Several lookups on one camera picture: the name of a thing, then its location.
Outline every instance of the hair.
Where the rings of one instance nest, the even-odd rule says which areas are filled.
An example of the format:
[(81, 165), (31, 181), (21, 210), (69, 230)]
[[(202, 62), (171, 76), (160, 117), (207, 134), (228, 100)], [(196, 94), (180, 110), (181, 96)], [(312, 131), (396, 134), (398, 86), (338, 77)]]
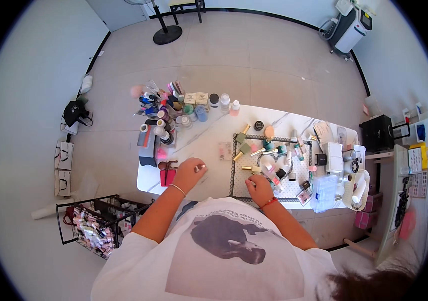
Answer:
[(334, 284), (331, 298), (336, 301), (400, 300), (414, 279), (412, 270), (398, 264), (368, 275), (344, 270), (341, 274), (327, 276), (327, 280)]

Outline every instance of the black suitcase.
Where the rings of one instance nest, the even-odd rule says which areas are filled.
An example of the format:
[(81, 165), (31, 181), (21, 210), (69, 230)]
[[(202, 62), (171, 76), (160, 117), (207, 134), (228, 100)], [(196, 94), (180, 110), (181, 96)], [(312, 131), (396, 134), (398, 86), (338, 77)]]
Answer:
[[(408, 126), (408, 134), (404, 136), (394, 137), (393, 129), (402, 126)], [(410, 136), (409, 119), (406, 118), (405, 124), (392, 126), (391, 118), (386, 115), (381, 115), (374, 119), (363, 122), (359, 125), (362, 132), (362, 144), (368, 152), (379, 152), (394, 148), (394, 139)]]

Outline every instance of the machine hose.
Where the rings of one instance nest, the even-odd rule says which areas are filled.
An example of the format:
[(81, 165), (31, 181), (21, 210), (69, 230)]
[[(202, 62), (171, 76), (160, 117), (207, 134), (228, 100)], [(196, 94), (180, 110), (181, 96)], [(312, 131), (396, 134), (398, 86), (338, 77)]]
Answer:
[(323, 33), (321, 32), (321, 30), (323, 29), (323, 27), (324, 27), (324, 25), (326, 25), (328, 22), (334, 22), (334, 21), (331, 21), (331, 19), (329, 19), (329, 20), (327, 20), (326, 22), (324, 22), (324, 24), (322, 24), (321, 25), (321, 27), (319, 27), (319, 31), (318, 31), (318, 34), (319, 34), (319, 37), (321, 38), (321, 39), (323, 39), (323, 40), (330, 40), (333, 36), (334, 36), (334, 33), (336, 32), (336, 29), (337, 29), (337, 26), (339, 25), (339, 22), (341, 21), (341, 14), (339, 14), (338, 16), (337, 16), (337, 23), (336, 23), (336, 27), (334, 27), (334, 30), (333, 30), (333, 32), (331, 33), (331, 35), (329, 36), (329, 38), (325, 38), (324, 37), (324, 35), (323, 35)]

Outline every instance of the black handbag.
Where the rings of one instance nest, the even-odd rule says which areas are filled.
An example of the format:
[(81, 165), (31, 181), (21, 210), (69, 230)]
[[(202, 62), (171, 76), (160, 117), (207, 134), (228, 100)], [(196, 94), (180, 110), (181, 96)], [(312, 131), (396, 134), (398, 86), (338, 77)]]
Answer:
[(85, 109), (85, 105), (80, 100), (74, 100), (69, 102), (69, 104), (65, 107), (64, 110), (64, 120), (67, 126), (71, 127), (73, 124), (78, 121), (85, 126), (91, 127), (93, 125), (92, 118), (89, 117), (90, 112)]

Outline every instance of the white marble table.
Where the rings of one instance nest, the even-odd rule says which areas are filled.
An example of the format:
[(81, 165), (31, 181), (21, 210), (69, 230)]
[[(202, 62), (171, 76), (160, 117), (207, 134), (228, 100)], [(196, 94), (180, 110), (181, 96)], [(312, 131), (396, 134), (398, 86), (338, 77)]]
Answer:
[[(322, 121), (303, 115), (250, 105), (241, 105), (237, 117), (222, 114), (220, 108), (211, 108), (209, 119), (206, 122), (196, 121), (191, 129), (182, 129), (178, 133), (175, 149), (164, 148), (168, 153), (168, 160), (182, 162), (187, 158), (197, 157), (202, 159), (209, 168), (204, 177), (187, 194), (187, 199), (203, 201), (209, 196), (220, 198), (229, 195), (232, 161), (219, 160), (218, 143), (233, 141), (234, 133), (242, 131), (246, 124), (253, 125), (257, 120), (261, 120), (264, 126), (272, 125), (276, 137), (285, 138), (290, 137), (293, 129), (298, 131), (298, 136), (304, 133), (314, 134), (313, 124)], [(330, 123), (330, 126), (333, 135), (337, 136), (337, 125)], [(346, 131), (348, 143), (355, 143), (358, 140), (357, 132), (348, 128)], [(251, 126), (247, 134), (263, 135), (263, 131), (256, 131)], [(320, 153), (319, 143), (313, 141), (313, 164), (314, 154), (318, 153)], [(325, 173), (323, 169), (318, 169), (316, 175), (323, 173)], [(141, 191), (161, 194), (166, 187), (161, 187), (159, 169), (150, 165), (141, 166), (139, 164), (137, 188)], [(283, 202), (282, 204), (288, 209), (311, 209), (309, 203), (304, 207), (301, 206), (300, 202)], [(335, 202), (334, 208), (344, 207), (342, 201)]]

